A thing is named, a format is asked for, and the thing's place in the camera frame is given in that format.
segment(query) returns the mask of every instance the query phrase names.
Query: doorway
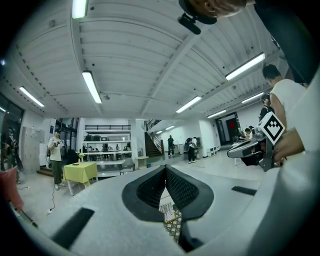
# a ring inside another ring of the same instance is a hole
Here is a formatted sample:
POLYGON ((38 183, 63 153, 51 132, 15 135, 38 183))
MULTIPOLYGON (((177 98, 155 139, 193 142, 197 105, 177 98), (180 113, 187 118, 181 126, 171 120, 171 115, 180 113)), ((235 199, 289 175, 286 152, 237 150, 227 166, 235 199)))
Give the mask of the doorway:
POLYGON ((230 113, 216 120, 221 146, 232 145, 235 137, 239 135, 239 122, 237 113, 230 113))

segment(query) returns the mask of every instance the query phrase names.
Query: black rubber pad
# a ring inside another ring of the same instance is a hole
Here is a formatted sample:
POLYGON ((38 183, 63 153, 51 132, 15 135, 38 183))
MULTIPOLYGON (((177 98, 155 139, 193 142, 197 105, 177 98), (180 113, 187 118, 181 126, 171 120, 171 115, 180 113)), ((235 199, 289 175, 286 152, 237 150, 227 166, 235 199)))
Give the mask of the black rubber pad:
POLYGON ((231 188, 231 190, 237 191, 242 194, 247 194, 250 196, 254 196, 257 192, 257 190, 255 190, 255 189, 247 188, 247 187, 243 187, 243 186, 234 186, 233 188, 231 188))

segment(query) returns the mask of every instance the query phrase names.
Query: staircase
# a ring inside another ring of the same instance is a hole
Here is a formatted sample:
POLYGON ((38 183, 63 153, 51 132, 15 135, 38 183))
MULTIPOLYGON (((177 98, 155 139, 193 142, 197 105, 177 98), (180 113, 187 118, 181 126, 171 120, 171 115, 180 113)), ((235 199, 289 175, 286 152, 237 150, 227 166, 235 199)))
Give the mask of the staircase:
POLYGON ((145 154, 147 157, 158 157, 162 156, 162 151, 161 151, 161 143, 160 141, 154 136, 152 137, 153 140, 151 139, 150 135, 145 132, 144 133, 144 141, 145 141, 145 154))

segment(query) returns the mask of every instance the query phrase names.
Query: paper tag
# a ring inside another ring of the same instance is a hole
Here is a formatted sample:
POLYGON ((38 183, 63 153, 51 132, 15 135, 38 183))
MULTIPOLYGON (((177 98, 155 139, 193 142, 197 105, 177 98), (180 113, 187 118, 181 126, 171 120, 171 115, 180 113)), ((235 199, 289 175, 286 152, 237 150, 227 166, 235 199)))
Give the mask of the paper tag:
POLYGON ((164 213, 164 222, 170 222, 177 218, 171 202, 160 205, 159 211, 164 213))

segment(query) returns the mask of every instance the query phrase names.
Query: green pants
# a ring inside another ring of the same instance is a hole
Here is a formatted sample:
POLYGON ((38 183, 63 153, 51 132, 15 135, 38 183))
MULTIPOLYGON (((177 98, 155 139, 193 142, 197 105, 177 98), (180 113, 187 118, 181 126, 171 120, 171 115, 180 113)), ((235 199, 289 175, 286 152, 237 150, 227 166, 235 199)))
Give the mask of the green pants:
POLYGON ((51 160, 54 184, 61 183, 62 167, 61 161, 51 160))
MULTIPOLYGON (((7 164, 7 169, 12 169, 13 167, 15 167, 17 165, 16 163, 16 158, 13 154, 8 154, 6 156, 6 164, 7 164)), ((19 172, 17 171, 16 172, 16 180, 19 180, 19 172)))

